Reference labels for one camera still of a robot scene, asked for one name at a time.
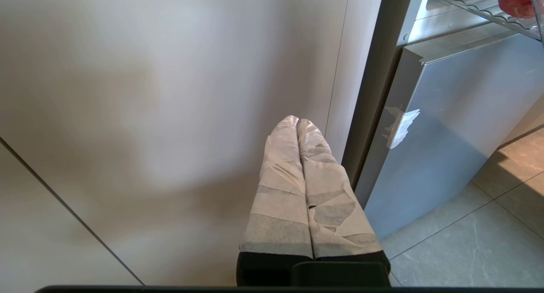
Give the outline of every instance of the torn paper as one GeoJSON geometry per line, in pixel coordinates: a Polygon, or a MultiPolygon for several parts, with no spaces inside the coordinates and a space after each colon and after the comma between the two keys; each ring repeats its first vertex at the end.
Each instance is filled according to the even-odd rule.
{"type": "Polygon", "coordinates": [[[389,149],[394,149],[408,134],[408,128],[419,115],[419,109],[410,112],[404,112],[397,107],[385,107],[385,109],[395,117],[395,121],[391,126],[385,128],[389,134],[382,134],[382,136],[387,139],[386,146],[389,149]]]}

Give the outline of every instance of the white paper wrapping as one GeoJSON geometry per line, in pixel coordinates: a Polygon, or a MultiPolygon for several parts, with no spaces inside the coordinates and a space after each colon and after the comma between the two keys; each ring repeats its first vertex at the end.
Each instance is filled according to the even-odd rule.
{"type": "Polygon", "coordinates": [[[314,258],[383,250],[351,189],[344,167],[332,157],[319,129],[303,119],[297,134],[314,258]]]}
{"type": "Polygon", "coordinates": [[[292,115],[286,117],[266,140],[260,182],[240,245],[242,252],[313,257],[298,120],[292,115]]]}

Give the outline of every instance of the white wall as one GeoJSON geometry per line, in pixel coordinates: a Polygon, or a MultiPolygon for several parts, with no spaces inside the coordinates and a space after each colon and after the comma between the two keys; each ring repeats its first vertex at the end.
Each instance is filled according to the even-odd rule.
{"type": "Polygon", "coordinates": [[[266,135],[327,124],[346,2],[0,0],[0,135],[145,284],[233,285],[266,135]]]}

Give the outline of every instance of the tile grout line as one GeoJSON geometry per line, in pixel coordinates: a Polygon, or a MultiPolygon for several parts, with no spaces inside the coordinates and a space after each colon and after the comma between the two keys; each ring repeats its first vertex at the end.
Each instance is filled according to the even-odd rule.
{"type": "Polygon", "coordinates": [[[391,272],[391,274],[393,275],[393,277],[395,278],[395,280],[399,283],[399,285],[401,287],[404,287],[404,285],[402,285],[402,283],[400,283],[399,279],[397,278],[397,276],[395,276],[395,274],[393,272],[391,272]]]}
{"type": "Polygon", "coordinates": [[[400,255],[402,255],[402,254],[404,254],[404,253],[406,253],[406,252],[407,252],[408,250],[411,250],[412,248],[414,248],[414,247],[418,246],[419,244],[421,244],[421,243],[423,243],[423,242],[427,241],[427,239],[429,239],[430,237],[432,237],[432,236],[436,235],[437,233],[439,233],[439,232],[443,231],[444,229],[446,229],[446,228],[450,227],[451,225],[454,225],[455,223],[457,223],[457,222],[458,222],[458,221],[460,221],[461,219],[463,219],[463,218],[467,217],[467,216],[468,216],[468,215],[470,215],[471,213],[473,213],[473,212],[476,212],[476,210],[478,210],[478,209],[480,209],[480,208],[483,208],[484,206],[488,205],[488,204],[489,204],[490,202],[493,202],[493,201],[494,201],[494,200],[493,200],[493,199],[492,199],[491,197],[489,197],[489,198],[491,199],[491,200],[490,200],[489,202],[486,202],[486,203],[485,203],[485,204],[483,204],[482,206],[480,206],[480,207],[478,207],[478,208],[474,209],[473,211],[471,211],[471,212],[468,212],[468,213],[467,213],[466,215],[464,215],[464,216],[460,217],[459,219],[455,220],[455,221],[454,221],[453,223],[451,223],[450,225],[447,225],[447,226],[446,226],[446,227],[444,227],[443,229],[440,229],[439,231],[437,231],[437,232],[433,233],[432,235],[429,235],[428,237],[426,237],[426,238],[425,238],[425,239],[423,239],[422,241],[420,241],[420,242],[418,242],[418,243],[414,244],[414,245],[413,245],[413,246],[411,246],[410,248],[408,248],[408,249],[404,250],[404,251],[403,251],[402,253],[400,253],[400,254],[398,254],[398,255],[394,256],[393,258],[389,259],[389,261],[391,262],[391,261],[392,261],[392,260],[393,260],[394,258],[396,258],[396,257],[398,257],[398,256],[400,256],[400,255]]]}
{"type": "Polygon", "coordinates": [[[25,167],[25,169],[27,171],[29,171],[29,173],[32,174],[32,176],[37,179],[37,181],[39,181],[39,183],[41,183],[41,185],[43,187],[46,188],[46,190],[49,191],[49,193],[54,197],[56,198],[56,200],[58,200],[58,202],[60,202],[60,204],[62,206],[64,206],[64,208],[66,208],[66,210],[68,210],[68,212],[70,212],[74,218],[76,218],[76,220],[81,224],[83,225],[83,227],[85,227],[85,229],[87,229],[87,231],[89,231],[89,233],[91,233],[91,235],[97,239],[97,241],[99,241],[99,243],[112,255],[114,256],[114,258],[132,275],[132,277],[136,278],[136,280],[141,284],[141,285],[145,285],[141,280],[140,278],[138,278],[138,276],[136,276],[136,274],[134,274],[134,272],[121,260],[121,258],[119,258],[119,256],[117,256],[113,250],[111,250],[111,248],[109,248],[109,246],[106,245],[106,243],[93,231],[93,229],[91,229],[91,227],[89,227],[89,225],[87,225],[82,218],[80,218],[76,212],[74,210],[72,210],[72,208],[70,208],[70,206],[68,206],[68,204],[62,199],[60,198],[60,196],[53,190],[53,188],[51,188],[51,186],[49,186],[45,180],[43,180],[37,173],[36,171],[33,170],[33,168],[28,164],[26,163],[25,160],[22,159],[21,156],[19,156],[19,154],[17,154],[17,152],[15,150],[13,150],[11,148],[11,146],[3,139],[3,138],[0,138],[0,144],[2,144],[2,146],[4,146],[6,148],[6,150],[8,150],[8,152],[10,152],[10,154],[12,156],[15,157],[15,159],[17,159],[17,161],[19,161],[19,163],[21,163],[21,165],[23,165],[23,167],[25,167]]]}
{"type": "Polygon", "coordinates": [[[496,202],[499,206],[501,206],[501,208],[505,209],[506,212],[508,212],[509,214],[511,214],[511,216],[513,216],[517,221],[519,221],[519,223],[521,223],[523,226],[527,227],[527,229],[529,229],[530,231],[532,231],[537,237],[539,237],[540,239],[544,240],[544,237],[540,236],[540,234],[538,234],[536,231],[534,231],[531,227],[529,227],[527,224],[525,224],[524,221],[520,220],[517,216],[515,216],[512,212],[510,212],[505,206],[501,205],[499,202],[497,202],[496,200],[493,200],[494,202],[496,202]]]}
{"type": "Polygon", "coordinates": [[[542,173],[544,173],[544,171],[542,171],[542,172],[540,172],[540,173],[538,173],[538,174],[536,174],[536,175],[534,175],[534,176],[531,176],[531,178],[528,178],[527,180],[522,181],[521,183],[518,183],[515,187],[512,187],[511,189],[509,189],[508,191],[504,192],[503,194],[497,196],[496,198],[492,198],[492,197],[491,197],[489,194],[487,194],[484,190],[482,190],[480,187],[478,187],[478,185],[476,185],[474,182],[473,182],[472,184],[474,184],[474,186],[478,187],[478,189],[480,189],[482,192],[484,192],[484,193],[485,193],[487,196],[489,196],[492,200],[496,200],[496,199],[498,199],[499,197],[501,197],[501,196],[507,194],[508,192],[510,192],[510,191],[514,190],[515,188],[517,188],[517,187],[523,185],[523,184],[526,183],[527,181],[532,180],[534,177],[537,177],[538,175],[540,175],[540,174],[542,174],[542,173]]]}

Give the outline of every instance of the refrigerator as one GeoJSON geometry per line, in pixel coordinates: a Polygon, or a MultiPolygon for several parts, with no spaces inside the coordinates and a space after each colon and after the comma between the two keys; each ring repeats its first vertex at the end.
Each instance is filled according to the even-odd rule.
{"type": "Polygon", "coordinates": [[[382,0],[342,159],[379,239],[544,124],[536,16],[511,18],[497,0],[382,0]]]}

